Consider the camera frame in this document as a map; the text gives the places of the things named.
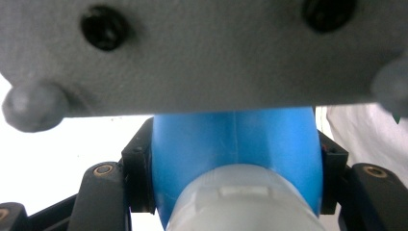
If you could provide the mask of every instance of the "blue cylinder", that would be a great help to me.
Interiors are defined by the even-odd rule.
[[[153,187],[163,227],[189,182],[233,164],[276,171],[319,212],[321,152],[310,108],[155,115],[152,152]]]

